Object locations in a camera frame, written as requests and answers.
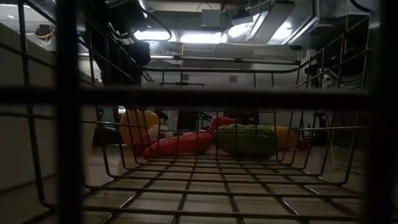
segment ceiling duct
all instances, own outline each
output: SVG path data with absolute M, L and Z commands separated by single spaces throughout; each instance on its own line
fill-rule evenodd
M 275 1 L 251 40 L 268 43 L 279 27 L 284 24 L 294 7 L 293 1 Z

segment green squash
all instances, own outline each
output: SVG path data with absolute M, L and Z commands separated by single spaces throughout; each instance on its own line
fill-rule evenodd
M 219 127 L 218 131 L 219 133 L 213 133 L 214 144 L 230 157 L 268 159 L 276 153 L 275 132 L 269 126 L 258 124 L 257 137 L 254 124 L 238 124 L 238 127 L 229 124 Z

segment wire basket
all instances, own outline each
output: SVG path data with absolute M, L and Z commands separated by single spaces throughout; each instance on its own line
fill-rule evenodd
M 57 66 L 49 65 L 42 60 L 27 54 L 26 36 L 24 29 L 24 4 L 27 4 L 32 9 L 38 11 L 41 15 L 46 17 L 49 21 L 58 25 L 57 32 L 59 37 L 58 43 L 58 64 Z M 34 162 L 35 184 L 37 187 L 37 194 L 40 203 L 49 210 L 37 215 L 36 217 L 27 220 L 27 223 L 45 222 L 49 217 L 54 216 L 57 212 L 60 215 L 60 221 L 63 223 L 79 223 L 81 214 L 84 213 L 86 217 L 98 218 L 100 223 L 111 223 L 128 218 L 127 214 L 132 215 L 132 219 L 138 218 L 138 215 L 154 215 L 155 219 L 151 222 L 165 221 L 160 217 L 167 217 L 172 223 L 187 222 L 187 218 L 194 217 L 196 220 L 204 220 L 204 222 L 212 222 L 220 220 L 221 222 L 236 222 L 236 223 L 262 223 L 264 220 L 272 220 L 270 222 L 279 221 L 296 221 L 299 223 L 315 223 L 315 222 L 358 222 L 360 221 L 359 205 L 363 201 L 361 193 L 346 187 L 346 184 L 352 179 L 353 158 L 356 152 L 356 133 L 360 130 L 366 130 L 368 124 L 362 125 L 358 123 L 358 117 L 361 111 L 368 109 L 368 95 L 358 91 L 338 91 L 336 93 L 324 92 L 304 92 L 298 90 L 300 86 L 305 86 L 308 89 L 308 84 L 324 74 L 337 68 L 336 74 L 336 89 L 340 88 L 342 79 L 340 78 L 340 67 L 349 63 L 350 60 L 356 57 L 364 56 L 365 59 L 368 53 L 371 52 L 371 47 L 366 47 L 351 58 L 343 60 L 344 45 L 347 34 L 355 30 L 355 27 L 362 23 L 368 23 L 369 19 L 361 21 L 358 25 L 352 27 L 350 30 L 342 34 L 339 38 L 331 44 L 338 43 L 341 45 L 340 62 L 331 68 L 325 69 L 322 63 L 320 72 L 307 78 L 304 82 L 299 83 L 299 76 L 302 68 L 311 66 L 313 60 L 319 55 L 325 57 L 328 51 L 327 45 L 323 50 L 311 56 L 305 62 L 294 62 L 296 68 L 290 70 L 232 70 L 232 69 L 199 69 L 199 68 L 147 68 L 140 67 L 142 70 L 148 72 L 161 72 L 163 79 L 159 90 L 143 90 L 131 89 L 119 86 L 118 88 L 97 88 L 95 84 L 95 77 L 93 72 L 93 60 L 100 59 L 106 62 L 107 68 L 117 71 L 117 75 L 124 78 L 131 79 L 132 82 L 137 80 L 134 78 L 134 69 L 139 66 L 131 57 L 128 57 L 128 66 L 122 66 L 121 58 L 128 56 L 122 47 L 119 47 L 119 61 L 112 62 L 109 56 L 109 50 L 106 50 L 104 55 L 97 52 L 91 47 L 91 31 L 101 33 L 104 37 L 107 49 L 109 44 L 118 44 L 114 42 L 111 34 L 104 32 L 105 30 L 91 21 L 90 17 L 86 17 L 86 30 L 88 38 L 85 40 L 78 40 L 80 44 L 89 49 L 89 58 L 91 65 L 91 85 L 94 86 L 92 90 L 79 89 L 77 84 L 76 74 L 76 43 L 77 38 L 71 33 L 75 30 L 75 19 L 73 12 L 75 12 L 75 5 L 69 1 L 57 1 L 59 8 L 62 11 L 58 13 L 58 22 L 55 22 L 51 17 L 47 16 L 40 9 L 37 9 L 29 1 L 19 1 L 19 14 L 21 26 L 21 50 L 13 49 L 10 46 L 1 44 L 1 47 L 22 56 L 25 86 L 2 86 L 2 95 L 12 95 L 13 98 L 3 99 L 4 103 L 26 103 L 27 113 L 8 113 L 2 112 L 1 116 L 27 118 L 29 122 L 29 134 L 32 146 L 32 155 Z M 33 88 L 29 83 L 29 70 L 27 68 L 28 62 L 34 61 L 51 69 L 57 69 L 58 80 L 56 89 L 48 88 Z M 364 87 L 366 78 L 366 63 L 364 63 L 362 74 L 361 87 Z M 164 77 L 170 72 L 178 72 L 181 76 L 181 81 L 174 83 L 179 86 L 176 90 L 165 90 Z M 212 72 L 212 73 L 252 73 L 253 87 L 256 89 L 256 77 L 259 75 L 268 75 L 271 77 L 271 85 L 274 87 L 274 76 L 282 73 L 297 72 L 296 84 L 294 91 L 204 91 L 204 90 L 183 90 L 182 75 L 183 72 Z M 267 102 L 262 102 L 261 98 L 267 98 Z M 45 116 L 34 114 L 32 105 L 34 104 L 54 104 L 57 109 L 56 116 Z M 91 105 L 96 108 L 96 120 L 85 120 L 79 117 L 80 105 Z M 121 143 L 118 144 L 119 155 L 121 157 L 123 173 L 115 174 L 110 168 L 109 164 L 109 148 L 104 144 L 101 146 L 101 153 L 104 160 L 104 171 L 111 178 L 110 181 L 103 185 L 93 185 L 87 182 L 84 178 L 84 170 L 81 168 L 80 143 L 79 143 L 79 128 L 80 123 L 96 124 L 97 128 L 101 129 L 104 125 L 111 125 L 119 131 L 125 127 L 129 130 L 130 141 L 150 141 L 148 135 L 148 127 L 146 114 L 142 113 L 143 123 L 137 125 L 131 124 L 129 116 L 127 116 L 127 124 L 120 124 L 118 122 L 105 122 L 101 120 L 98 105 L 112 105 L 114 107 L 114 117 L 117 121 L 117 110 L 119 106 L 123 105 L 128 113 L 131 110 L 143 110 L 143 108 L 155 106 L 158 111 L 193 111 L 198 114 L 213 114 L 217 117 L 216 124 L 220 121 L 218 116 L 224 110 L 228 110 L 235 114 L 235 128 L 233 133 L 236 137 L 236 147 L 238 148 L 238 113 L 253 114 L 251 120 L 254 125 L 254 131 L 243 133 L 247 135 L 254 135 L 256 150 L 259 152 L 267 150 L 273 151 L 274 156 L 270 159 L 259 159 L 256 157 L 241 158 L 229 157 L 222 148 L 218 147 L 218 138 L 224 134 L 219 129 L 214 131 L 203 132 L 203 118 L 199 116 L 196 120 L 194 129 L 189 130 L 193 135 L 196 135 L 196 141 L 193 145 L 199 149 L 202 142 L 199 141 L 199 135 L 209 133 L 212 135 L 214 145 L 206 153 L 196 153 L 194 151 L 189 156 L 179 154 L 184 151 L 183 143 L 179 140 L 183 138 L 182 130 L 177 126 L 176 129 L 157 130 L 158 135 L 162 132 L 176 132 L 175 152 L 172 156 L 160 156 L 159 146 L 154 151 L 150 147 L 156 144 L 162 144 L 162 141 L 157 140 L 149 147 L 148 154 L 143 153 L 143 156 L 138 156 L 132 145 L 132 149 L 126 149 Z M 277 112 L 279 109 L 288 110 L 290 113 L 289 127 L 287 128 L 288 137 L 290 134 L 295 135 L 295 146 L 290 151 L 278 151 L 278 137 L 275 134 L 278 129 Z M 330 123 L 327 127 L 316 127 L 317 116 L 313 117 L 312 127 L 304 127 L 305 111 L 327 111 L 330 114 Z M 356 121 L 349 126 L 336 125 L 337 110 L 349 110 L 356 114 Z M 260 137 L 258 131 L 260 121 L 259 117 L 262 114 L 268 114 L 272 118 L 272 123 L 275 127 L 274 132 L 269 135 L 274 139 L 274 147 L 261 148 L 257 145 L 257 138 Z M 299 115 L 298 126 L 293 123 L 295 114 Z M 37 142 L 35 140 L 35 121 L 38 119 L 55 120 L 57 122 L 58 134 L 58 174 L 59 174 L 59 203 L 53 204 L 48 202 L 45 198 L 45 190 L 43 186 L 43 177 L 40 168 L 39 151 L 37 149 Z M 159 124 L 165 124 L 162 118 L 159 117 Z M 134 129 L 141 129 L 139 131 L 139 138 L 133 139 L 132 131 Z M 327 133 L 326 146 L 321 148 L 311 147 L 311 142 L 315 131 L 324 131 Z M 334 132 L 349 131 L 352 136 L 352 144 L 349 147 L 348 163 L 343 172 L 338 173 L 337 178 L 333 176 L 333 180 L 328 180 L 324 176 L 328 170 L 332 169 L 329 166 L 331 140 Z M 308 145 L 303 152 L 299 152 L 297 142 L 299 139 L 308 138 Z M 134 161 L 134 166 L 130 166 L 130 161 Z M 369 181 L 376 177 L 369 174 Z M 167 182 L 171 187 L 162 186 L 161 183 Z M 369 189 L 372 190 L 372 185 L 367 182 Z M 222 190 L 206 190 L 203 186 L 218 184 L 222 186 Z M 82 188 L 88 189 L 84 195 L 80 192 Z M 126 200 L 122 200 L 117 204 L 113 204 L 109 200 L 92 201 L 95 195 L 110 194 L 115 196 L 123 194 L 127 196 Z M 177 198 L 176 207 L 162 208 L 161 205 L 152 204 L 145 206 L 139 203 L 140 198 L 149 194 L 155 194 L 157 198 L 170 197 L 174 195 Z M 223 198 L 227 202 L 228 207 L 219 209 L 217 201 L 213 198 L 209 199 L 213 206 L 204 208 L 201 206 L 192 206 L 193 200 L 200 198 Z M 317 201 L 318 206 L 329 208 L 328 212 L 310 212 L 305 209 L 306 203 Z M 268 210 L 251 210 L 245 206 L 246 203 L 254 203 L 255 205 L 261 203 L 269 203 Z

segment wire shelf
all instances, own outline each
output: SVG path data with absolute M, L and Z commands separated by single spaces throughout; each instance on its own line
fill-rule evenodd
M 356 190 L 348 188 L 346 185 L 353 178 L 351 167 L 355 152 L 356 133 L 359 129 L 369 128 L 358 124 L 359 112 L 369 109 L 369 95 L 363 91 L 339 91 L 335 94 L 314 93 L 311 91 L 300 91 L 298 88 L 305 85 L 305 90 L 308 90 L 308 84 L 312 80 L 332 70 L 333 72 L 337 70 L 337 72 L 334 72 L 337 77 L 336 89 L 340 89 L 342 66 L 349 64 L 356 57 L 365 58 L 361 85 L 362 87 L 366 86 L 364 81 L 367 75 L 366 58 L 373 48 L 367 44 L 365 49 L 350 58 L 343 58 L 343 54 L 345 52 L 347 34 L 354 32 L 355 28 L 361 24 L 368 24 L 368 17 L 347 30 L 307 61 L 297 65 L 297 68 L 289 70 L 230 70 L 140 67 L 128 56 L 122 46 L 114 40 L 106 29 L 93 21 L 89 14 L 85 14 L 86 38 L 78 40 L 76 36 L 70 35 L 70 37 L 67 37 L 65 35 L 57 40 L 57 42 L 60 42 L 58 44 L 60 54 L 58 64 L 51 65 L 27 53 L 24 4 L 27 4 L 57 25 L 57 32 L 60 35 L 66 34 L 71 30 L 74 31 L 76 28 L 75 19 L 71 19 L 74 13 L 68 15 L 71 12 L 76 12 L 76 6 L 68 1 L 57 1 L 57 4 L 60 5 L 59 8 L 64 9 L 64 11 L 58 10 L 57 21 L 59 22 L 57 22 L 28 0 L 21 0 L 18 4 L 21 50 L 0 44 L 1 48 L 22 57 L 25 78 L 25 86 L 2 86 L 0 89 L 2 95 L 14 94 L 15 96 L 12 99 L 2 99 L 2 103 L 27 104 L 27 113 L 0 111 L 0 116 L 26 118 L 28 120 L 37 195 L 40 203 L 49 208 L 48 211 L 27 220 L 26 223 L 45 223 L 46 220 L 48 221 L 54 217 L 56 212 L 59 212 L 60 220 L 64 223 L 79 223 L 82 212 L 90 223 L 118 223 L 129 220 L 149 223 L 263 223 L 264 220 L 272 223 L 330 223 L 359 222 L 361 220 L 359 208 L 363 202 L 363 195 Z M 99 53 L 98 49 L 92 46 L 91 41 L 94 30 L 100 33 L 104 39 L 105 54 Z M 88 83 L 95 87 L 93 90 L 79 89 L 76 82 L 77 75 L 74 75 L 76 73 L 73 68 L 75 64 L 68 62 L 72 61 L 71 57 L 77 57 L 77 52 L 71 50 L 76 47 L 76 40 L 79 44 L 89 49 L 91 83 Z M 112 61 L 109 55 L 110 44 L 117 45 L 119 60 L 116 62 Z M 324 60 L 326 60 L 328 48 L 332 44 L 341 46 L 339 62 L 325 70 Z M 306 80 L 299 83 L 302 68 L 305 66 L 310 67 L 320 55 L 322 55 L 320 72 L 312 77 L 307 75 Z M 123 66 L 125 64 L 122 63 L 121 59 L 124 57 L 127 57 L 128 66 Z M 258 75 L 271 76 L 272 87 L 274 87 L 274 75 L 276 74 L 297 72 L 297 79 L 292 92 L 98 88 L 95 84 L 93 72 L 94 60 L 105 61 L 108 71 L 113 70 L 115 75 L 120 75 L 131 83 L 136 84 L 140 82 L 137 79 L 137 70 L 162 72 L 162 83 L 165 83 L 164 77 L 170 72 L 179 72 L 181 79 L 183 72 L 252 73 L 254 89 L 257 87 L 256 77 Z M 29 69 L 27 68 L 29 61 L 37 62 L 51 69 L 57 69 L 59 75 L 57 88 L 31 87 Z M 64 95 L 66 92 L 72 93 L 72 95 Z M 264 102 L 259 102 L 258 99 L 262 97 L 270 99 L 266 105 Z M 57 107 L 56 116 L 35 114 L 32 105 L 37 103 L 54 104 Z M 95 106 L 96 120 L 81 119 L 78 113 L 81 105 Z M 291 115 L 287 139 L 289 134 L 295 133 L 297 135 L 296 145 L 291 151 L 287 152 L 278 151 L 276 144 L 275 148 L 272 149 L 275 152 L 275 156 L 268 160 L 263 160 L 256 158 L 231 158 L 214 145 L 206 154 L 179 155 L 178 150 L 181 150 L 181 148 L 178 148 L 178 137 L 175 156 L 148 156 L 144 154 L 144 156 L 139 157 L 136 153 L 132 153 L 134 152 L 134 145 L 133 149 L 129 149 L 121 143 L 117 146 L 105 146 L 102 144 L 99 150 L 104 161 L 104 171 L 111 180 L 103 185 L 95 185 L 84 178 L 84 170 L 80 166 L 79 136 L 72 134 L 72 136 L 66 138 L 65 135 L 70 132 L 79 133 L 80 123 L 95 124 L 100 130 L 106 124 L 114 126 L 118 132 L 121 127 L 128 127 L 131 142 L 137 140 L 140 140 L 140 142 L 149 141 L 145 113 L 142 114 L 144 124 L 132 125 L 128 118 L 129 116 L 127 116 L 127 124 L 104 122 L 101 120 L 98 105 L 112 105 L 115 118 L 118 117 L 115 111 L 117 111 L 119 105 L 126 105 L 130 107 L 129 110 L 141 110 L 147 106 L 157 106 L 160 108 L 160 112 L 182 109 L 190 109 L 197 112 L 212 110 L 212 112 L 216 112 L 217 117 L 221 108 L 228 108 L 230 111 L 249 111 L 257 115 L 261 113 L 271 114 L 275 127 L 277 127 L 276 108 L 288 108 L 291 110 Z M 313 126 L 304 128 L 303 108 L 315 110 L 315 112 L 320 110 L 330 111 L 332 114 L 331 123 L 328 127 L 316 128 L 317 117 L 314 116 Z M 357 114 L 355 124 L 353 126 L 335 126 L 333 118 L 335 110 L 354 111 Z M 300 114 L 300 124 L 297 127 L 292 124 L 294 112 Z M 46 200 L 43 186 L 44 178 L 40 168 L 35 133 L 35 121 L 37 120 L 51 120 L 56 121 L 58 124 L 59 204 Z M 197 122 L 196 130 L 191 130 L 191 132 L 197 134 L 196 145 L 199 144 L 198 134 L 201 133 L 199 120 Z M 255 135 L 257 139 L 259 134 L 257 132 L 258 118 L 254 123 L 256 130 L 249 134 Z M 146 134 L 141 136 L 139 131 L 140 138 L 133 139 L 131 128 L 143 128 Z M 332 169 L 329 166 L 331 136 L 335 131 L 342 129 L 348 129 L 353 133 L 348 165 L 345 170 L 334 171 L 332 179 L 328 180 L 325 176 L 328 176 L 330 169 Z M 168 131 L 181 132 L 182 130 L 177 128 L 176 130 Z M 325 147 L 316 149 L 310 147 L 315 131 L 327 132 L 328 139 Z M 304 132 L 309 133 L 309 143 L 304 151 L 299 151 L 297 142 L 304 137 Z M 240 134 L 237 128 L 234 133 L 236 136 Z M 218 130 L 212 133 L 215 136 L 215 141 L 218 141 L 220 134 L 222 132 Z M 276 134 L 273 133 L 271 136 L 277 142 Z M 111 159 L 115 155 L 118 155 L 121 159 L 123 172 L 114 172 L 111 167 Z M 88 191 L 81 197 L 79 192 L 82 188 L 88 189 Z

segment cable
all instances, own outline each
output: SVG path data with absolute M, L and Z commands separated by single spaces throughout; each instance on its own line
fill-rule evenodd
M 364 6 L 361 6 L 361 5 L 358 4 L 355 0 L 350 0 L 350 1 L 351 1 L 351 4 L 352 4 L 353 6 L 355 6 L 355 8 L 357 8 L 357 9 L 359 9 L 359 10 L 361 10 L 361 11 L 367 12 L 367 13 L 372 13 L 372 10 L 370 10 L 370 9 L 364 7 Z
M 167 31 L 167 33 L 169 34 L 169 38 L 168 38 L 168 39 L 165 39 L 165 40 L 152 40 L 152 39 L 147 39 L 147 40 L 141 40 L 141 41 L 169 41 L 169 40 L 172 38 L 172 36 L 173 36 L 172 31 L 171 31 L 165 24 L 163 24 L 163 22 L 160 22 L 155 16 L 153 16 L 150 12 L 148 12 L 147 10 L 145 10 L 145 9 L 142 8 L 142 7 L 140 7 L 140 8 L 141 8 L 141 11 L 142 11 L 142 12 L 144 12 L 145 14 L 147 14 L 149 17 L 153 18 L 153 20 L 155 20 L 157 23 L 159 23 L 159 24 Z
M 47 34 L 47 35 L 44 35 L 44 36 L 39 36 L 39 35 L 36 35 L 36 34 L 35 34 L 35 36 L 36 36 L 37 38 L 39 38 L 39 39 L 40 39 L 40 38 L 47 38 L 47 37 L 50 37 L 50 36 L 54 33 L 54 30 L 55 30 L 55 29 L 52 29 L 52 30 L 51 30 L 51 33 L 49 33 L 49 34 Z
M 198 8 L 197 8 L 197 12 L 199 11 L 199 7 L 200 7 L 203 3 L 205 3 L 206 5 L 208 5 L 209 7 L 211 7 L 211 9 L 214 9 L 214 8 L 213 8 L 210 4 L 208 4 L 207 2 L 201 2 L 201 3 L 199 4 Z

